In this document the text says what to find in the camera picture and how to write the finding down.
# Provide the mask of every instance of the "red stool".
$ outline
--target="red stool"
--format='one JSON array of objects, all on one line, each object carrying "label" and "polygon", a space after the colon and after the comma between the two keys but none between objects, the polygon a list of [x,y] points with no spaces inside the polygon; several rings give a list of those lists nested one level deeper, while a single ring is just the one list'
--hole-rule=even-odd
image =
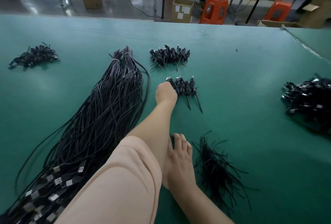
[{"label": "red stool", "polygon": [[[209,5],[211,5],[210,12],[206,14]],[[207,0],[199,24],[222,25],[228,5],[228,0]]]},{"label": "red stool", "polygon": [[[279,21],[279,22],[285,21],[288,13],[291,10],[291,6],[292,6],[292,4],[290,2],[281,1],[281,0],[275,1],[272,4],[272,6],[270,7],[267,14],[265,15],[264,20],[272,20],[272,21]],[[272,17],[272,15],[274,15],[274,13],[278,10],[281,11],[281,14],[276,18]]]}]

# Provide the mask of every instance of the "forearm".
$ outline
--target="forearm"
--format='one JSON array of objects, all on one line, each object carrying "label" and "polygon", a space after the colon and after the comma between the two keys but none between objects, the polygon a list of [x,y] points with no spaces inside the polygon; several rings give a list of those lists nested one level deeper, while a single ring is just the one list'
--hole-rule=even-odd
[{"label": "forearm", "polygon": [[196,185],[172,195],[191,224],[234,224]]},{"label": "forearm", "polygon": [[142,139],[154,154],[161,168],[163,168],[167,153],[173,107],[171,103],[167,102],[158,104],[147,118],[127,134],[127,136]]}]

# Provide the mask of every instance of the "sleeve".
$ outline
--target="sleeve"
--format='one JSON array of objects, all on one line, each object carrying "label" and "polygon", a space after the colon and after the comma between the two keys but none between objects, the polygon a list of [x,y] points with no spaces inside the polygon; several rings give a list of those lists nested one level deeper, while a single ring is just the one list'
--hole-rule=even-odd
[{"label": "sleeve", "polygon": [[125,137],[55,222],[153,224],[162,171],[138,137]]}]

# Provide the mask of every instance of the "fist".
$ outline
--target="fist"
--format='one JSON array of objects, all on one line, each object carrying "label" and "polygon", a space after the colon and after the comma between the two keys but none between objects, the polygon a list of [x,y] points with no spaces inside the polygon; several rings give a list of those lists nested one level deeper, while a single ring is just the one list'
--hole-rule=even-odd
[{"label": "fist", "polygon": [[177,93],[172,88],[169,82],[163,82],[159,84],[155,92],[156,103],[168,103],[175,107],[177,101]]}]

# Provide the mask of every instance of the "pile of short black wires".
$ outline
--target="pile of short black wires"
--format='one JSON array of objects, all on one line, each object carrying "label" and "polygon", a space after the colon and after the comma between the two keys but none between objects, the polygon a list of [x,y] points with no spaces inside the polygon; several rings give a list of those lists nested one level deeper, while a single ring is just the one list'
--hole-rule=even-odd
[{"label": "pile of short black wires", "polygon": [[[227,161],[227,154],[224,154],[224,152],[220,154],[215,150],[220,143],[226,140],[220,141],[215,145],[214,143],[211,146],[208,145],[206,135],[210,132],[211,131],[200,137],[199,144],[192,143],[199,152],[199,157],[194,167],[201,175],[201,186],[209,191],[210,199],[222,211],[224,209],[227,210],[228,215],[230,215],[230,212],[234,212],[234,206],[238,205],[235,199],[236,195],[247,199],[249,208],[252,210],[245,190],[245,188],[247,189],[248,187],[242,184],[239,174],[248,173],[232,166],[230,162]],[[226,202],[226,195],[228,195],[230,199],[230,204]]]},{"label": "pile of short black wires", "polygon": [[14,58],[9,63],[9,68],[15,66],[33,67],[37,64],[52,62],[58,60],[55,50],[51,49],[51,45],[42,42],[43,45],[36,46],[35,48],[28,48],[28,50],[21,54],[21,56]]},{"label": "pile of short black wires", "polygon": [[157,51],[151,49],[151,61],[153,61],[152,66],[156,64],[155,67],[159,66],[162,68],[166,67],[167,64],[173,64],[176,66],[176,70],[178,70],[177,64],[182,63],[186,67],[185,63],[190,56],[190,50],[186,50],[186,48],[181,49],[178,45],[177,49],[173,47],[170,48],[166,44],[164,47],[164,49],[159,48]]},{"label": "pile of short black wires", "polygon": [[331,79],[315,75],[298,85],[287,82],[282,100],[294,120],[315,132],[331,134]]},{"label": "pile of short black wires", "polygon": [[[146,72],[147,86],[143,91]],[[107,161],[137,124],[149,90],[147,70],[126,47],[113,60],[77,113],[53,132],[64,132],[47,155],[43,170],[0,218],[1,223],[53,223],[83,185]],[[16,180],[34,152],[20,169]]]},{"label": "pile of short black wires", "polygon": [[188,97],[190,95],[195,96],[197,98],[201,113],[202,114],[204,113],[202,111],[200,101],[199,101],[198,96],[197,96],[197,88],[198,87],[197,88],[194,87],[195,82],[194,82],[194,77],[193,76],[190,79],[190,82],[184,81],[184,79],[182,77],[176,77],[176,81],[173,80],[171,77],[168,77],[168,78],[166,78],[166,81],[168,81],[172,85],[172,87],[175,89],[178,96],[180,96],[180,95],[185,95],[186,96],[187,105],[188,105],[188,108],[190,110],[192,110],[192,109],[190,107],[190,103],[188,102]]}]

